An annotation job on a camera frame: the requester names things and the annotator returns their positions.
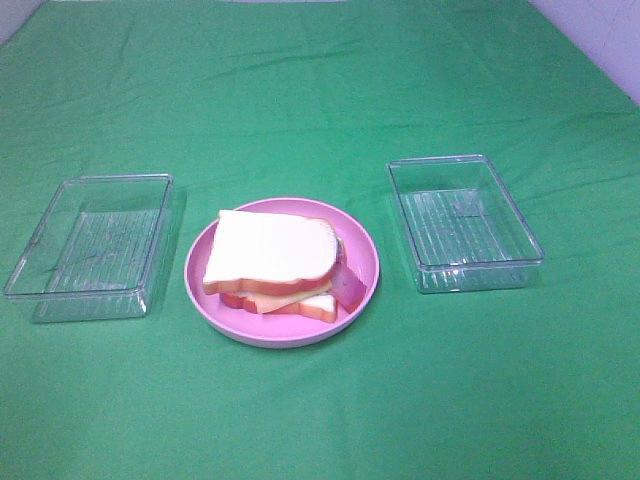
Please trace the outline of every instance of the green cloth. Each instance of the green cloth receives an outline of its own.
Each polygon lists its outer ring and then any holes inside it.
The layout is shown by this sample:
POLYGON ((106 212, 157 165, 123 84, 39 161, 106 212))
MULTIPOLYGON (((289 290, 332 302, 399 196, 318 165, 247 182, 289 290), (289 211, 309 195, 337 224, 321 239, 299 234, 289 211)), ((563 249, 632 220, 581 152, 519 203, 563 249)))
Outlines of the green cloth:
POLYGON ((47 3, 0 48, 0 274, 56 186, 175 176, 143 319, 33 325, 0 301, 0 477, 640 477, 640 111, 524 1, 47 3), (517 290, 420 295, 385 164, 490 157, 540 244, 517 290), (221 335, 187 252, 220 208, 356 217, 378 290, 292 350, 221 335))

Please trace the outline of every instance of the rectangular container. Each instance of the rectangular container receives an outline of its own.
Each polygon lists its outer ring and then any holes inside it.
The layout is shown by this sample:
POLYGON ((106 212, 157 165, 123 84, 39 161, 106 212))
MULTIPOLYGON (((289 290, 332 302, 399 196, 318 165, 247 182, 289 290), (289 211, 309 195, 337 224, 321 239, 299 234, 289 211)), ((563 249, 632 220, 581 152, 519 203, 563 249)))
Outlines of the rectangular container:
POLYGON ((544 253, 483 155, 387 165, 412 275, 421 293, 516 288, 544 253))
POLYGON ((168 245, 170 175, 62 183, 4 288, 35 323, 140 317, 168 245))

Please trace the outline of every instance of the white wall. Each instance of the white wall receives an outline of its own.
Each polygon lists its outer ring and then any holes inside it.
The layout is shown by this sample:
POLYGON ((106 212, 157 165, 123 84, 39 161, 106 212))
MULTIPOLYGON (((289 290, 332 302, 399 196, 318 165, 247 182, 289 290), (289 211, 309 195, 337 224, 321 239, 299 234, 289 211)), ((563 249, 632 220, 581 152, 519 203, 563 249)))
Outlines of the white wall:
POLYGON ((640 105, 640 0, 529 0, 640 105))
POLYGON ((44 0, 0 0, 0 45, 5 43, 44 0))

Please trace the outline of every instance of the transparent container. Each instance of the transparent container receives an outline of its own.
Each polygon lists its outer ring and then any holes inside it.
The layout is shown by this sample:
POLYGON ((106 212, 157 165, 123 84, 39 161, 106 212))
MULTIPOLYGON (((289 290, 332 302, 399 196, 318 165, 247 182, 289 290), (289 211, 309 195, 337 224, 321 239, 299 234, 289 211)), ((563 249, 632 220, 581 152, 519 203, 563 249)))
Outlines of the transparent container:
POLYGON ((4 294, 35 323, 144 316, 171 228, 170 175, 62 183, 4 294))
POLYGON ((387 169, 419 292, 517 288, 536 277, 544 252, 488 158, 414 158, 387 169))

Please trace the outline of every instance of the plate rim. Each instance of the plate rim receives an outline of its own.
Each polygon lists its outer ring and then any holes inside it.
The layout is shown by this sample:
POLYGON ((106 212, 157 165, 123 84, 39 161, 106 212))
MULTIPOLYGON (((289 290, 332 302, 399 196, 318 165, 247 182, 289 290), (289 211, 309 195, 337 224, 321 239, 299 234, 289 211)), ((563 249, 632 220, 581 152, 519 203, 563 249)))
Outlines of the plate rim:
POLYGON ((348 327, 358 316, 360 316, 364 308, 368 305, 371 298, 373 297, 373 294, 377 289, 378 281, 380 278, 380 258, 378 255, 378 250, 373 241, 373 238, 358 220, 356 220, 352 215, 350 215, 349 213, 345 212, 344 210, 338 207, 335 207, 326 202, 322 202, 320 200, 315 200, 312 198, 296 197, 296 196, 281 196, 281 197, 268 197, 260 200, 255 200, 249 203, 239 205, 233 208, 232 210, 246 210, 247 208, 251 208, 252 206, 255 206, 255 205, 262 205, 265 203, 279 202, 279 201, 294 201, 294 202, 300 202, 300 203, 313 204, 323 209, 328 208, 330 210, 335 211, 337 214, 346 217, 347 220, 353 223, 353 225, 356 226, 362 232, 363 237, 366 240, 366 243, 371 248, 371 252, 373 254, 372 260, 373 260, 374 271, 373 271, 373 278, 372 278, 371 285, 367 287, 367 293, 365 294, 360 305, 356 308, 354 312, 348 314, 347 317, 345 317, 340 323, 332 324, 334 325, 334 328, 328 328, 327 330, 310 334, 310 335, 305 334, 305 335, 289 337, 283 340, 274 339, 272 337, 265 337, 263 335, 247 334, 246 332, 239 331, 232 326, 221 325, 221 323, 223 322, 220 322, 220 320, 216 320, 215 317, 213 317, 213 315, 207 312, 200 305, 200 302, 198 302, 194 293, 192 292, 190 281, 189 281, 189 268, 194 263, 194 260, 192 260, 193 252, 196 249, 196 247, 199 245, 200 241, 202 240, 202 237, 207 235, 210 232, 210 230, 217 225, 219 220, 216 218, 214 221, 206 225, 202 229, 202 231, 198 234, 198 236, 195 238, 193 243, 191 244, 191 247, 189 248, 189 252, 187 253, 187 257, 184 265, 184 272, 183 272, 184 282, 185 282, 185 287, 187 290, 187 294, 191 300, 191 303, 196 307, 198 312, 204 317, 207 323, 213 326, 218 332, 222 333, 223 335, 233 340, 236 340, 240 343, 244 343, 244 344, 252 345, 256 347, 272 348, 272 349, 295 348, 295 347, 300 347, 305 345, 311 345, 313 343, 318 343, 322 340, 325 340, 341 332, 346 327, 348 327))

